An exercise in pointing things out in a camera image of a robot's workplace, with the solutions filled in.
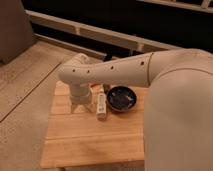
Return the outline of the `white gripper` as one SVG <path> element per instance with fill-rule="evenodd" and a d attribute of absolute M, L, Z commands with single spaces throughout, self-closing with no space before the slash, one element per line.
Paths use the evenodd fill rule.
<path fill-rule="evenodd" d="M 70 100 L 71 102 L 71 113 L 75 112 L 78 104 L 86 104 L 85 108 L 90 112 L 95 112 L 95 105 L 90 103 L 92 100 L 91 89 L 88 84 L 71 84 L 70 89 Z"/>

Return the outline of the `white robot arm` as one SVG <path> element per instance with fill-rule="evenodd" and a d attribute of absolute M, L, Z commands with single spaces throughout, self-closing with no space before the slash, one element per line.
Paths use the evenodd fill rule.
<path fill-rule="evenodd" d="M 175 49 L 96 64 L 80 53 L 59 78 L 80 102 L 91 96 L 91 83 L 146 87 L 145 170 L 213 171 L 212 53 Z"/>

